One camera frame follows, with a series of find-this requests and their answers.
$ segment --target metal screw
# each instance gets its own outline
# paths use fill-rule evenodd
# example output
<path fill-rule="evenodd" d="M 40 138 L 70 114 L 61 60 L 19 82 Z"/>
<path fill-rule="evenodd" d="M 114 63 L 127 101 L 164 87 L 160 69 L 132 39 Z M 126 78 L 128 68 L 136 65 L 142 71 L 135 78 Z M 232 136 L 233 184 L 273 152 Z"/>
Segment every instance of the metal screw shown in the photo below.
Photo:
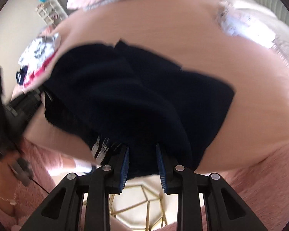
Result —
<path fill-rule="evenodd" d="M 213 180 L 219 180 L 221 177 L 219 176 L 219 174 L 214 173 L 214 174 L 211 175 L 211 178 Z"/>
<path fill-rule="evenodd" d="M 177 165 L 176 166 L 176 171 L 184 171 L 185 167 L 182 165 Z"/>
<path fill-rule="evenodd" d="M 74 173 L 70 173 L 67 175 L 68 180 L 74 180 L 75 178 L 76 178 L 76 174 L 74 174 Z"/>
<path fill-rule="evenodd" d="M 104 171 L 109 171 L 109 170 L 111 170 L 111 166 L 110 165 L 104 165 L 102 169 Z"/>
<path fill-rule="evenodd" d="M 13 114 L 14 116 L 18 116 L 17 112 L 16 112 L 14 109 L 12 109 L 12 114 Z"/>

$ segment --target black cable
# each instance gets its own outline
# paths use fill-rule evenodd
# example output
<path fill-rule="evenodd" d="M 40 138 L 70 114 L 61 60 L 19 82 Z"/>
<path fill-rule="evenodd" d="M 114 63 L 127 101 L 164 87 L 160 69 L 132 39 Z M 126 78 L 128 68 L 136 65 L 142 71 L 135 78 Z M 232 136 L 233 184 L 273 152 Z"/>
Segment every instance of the black cable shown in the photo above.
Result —
<path fill-rule="evenodd" d="M 40 184 L 38 184 L 34 179 L 31 179 L 36 185 L 38 185 L 41 189 L 43 189 L 47 194 L 49 194 L 49 192 L 43 188 Z"/>

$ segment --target black clamp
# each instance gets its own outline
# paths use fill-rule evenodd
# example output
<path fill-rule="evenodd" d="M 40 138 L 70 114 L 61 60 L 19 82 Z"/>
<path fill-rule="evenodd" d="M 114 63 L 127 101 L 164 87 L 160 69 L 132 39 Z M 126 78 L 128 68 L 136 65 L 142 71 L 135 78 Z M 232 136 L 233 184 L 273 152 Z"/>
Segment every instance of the black clamp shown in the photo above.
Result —
<path fill-rule="evenodd" d="M 267 231 L 234 189 L 217 173 L 204 176 L 179 165 L 156 147 L 166 194 L 178 194 L 177 231 L 202 231 L 199 193 L 203 193 L 208 231 Z"/>
<path fill-rule="evenodd" d="M 42 89 L 38 88 L 27 94 L 21 94 L 7 105 L 3 105 L 0 74 L 0 159 L 11 151 L 22 152 L 18 144 L 30 120 L 42 104 L 41 93 Z M 25 186 L 29 185 L 33 173 L 27 161 L 19 158 L 11 165 L 11 170 Z"/>
<path fill-rule="evenodd" d="M 83 195 L 88 193 L 84 231 L 110 231 L 108 194 L 120 194 L 129 169 L 129 149 L 122 146 L 109 165 L 92 174 L 68 174 L 38 206 L 21 231 L 78 231 Z"/>

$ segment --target white wall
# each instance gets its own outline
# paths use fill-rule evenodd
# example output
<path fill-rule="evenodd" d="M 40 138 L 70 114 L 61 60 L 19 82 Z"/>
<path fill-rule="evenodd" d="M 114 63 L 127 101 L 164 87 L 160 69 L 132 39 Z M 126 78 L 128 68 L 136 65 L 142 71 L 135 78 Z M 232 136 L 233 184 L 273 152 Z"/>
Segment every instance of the white wall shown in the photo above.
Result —
<path fill-rule="evenodd" d="M 35 12 L 37 0 L 9 0 L 0 11 L 0 65 L 3 68 L 5 98 L 16 84 L 18 60 L 45 23 Z"/>

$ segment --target bracelet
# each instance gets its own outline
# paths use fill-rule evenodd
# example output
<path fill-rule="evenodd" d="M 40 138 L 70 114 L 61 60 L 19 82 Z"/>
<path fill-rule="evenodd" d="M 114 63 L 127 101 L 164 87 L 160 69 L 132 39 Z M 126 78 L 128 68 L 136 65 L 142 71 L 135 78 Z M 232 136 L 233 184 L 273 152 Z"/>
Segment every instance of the bracelet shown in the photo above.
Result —
<path fill-rule="evenodd" d="M 0 199 L 4 200 L 4 201 L 8 201 L 12 206 L 15 206 L 17 204 L 17 202 L 15 200 L 16 199 L 16 192 L 14 193 L 13 199 L 5 199 L 5 198 L 2 198 L 1 196 L 0 196 Z"/>

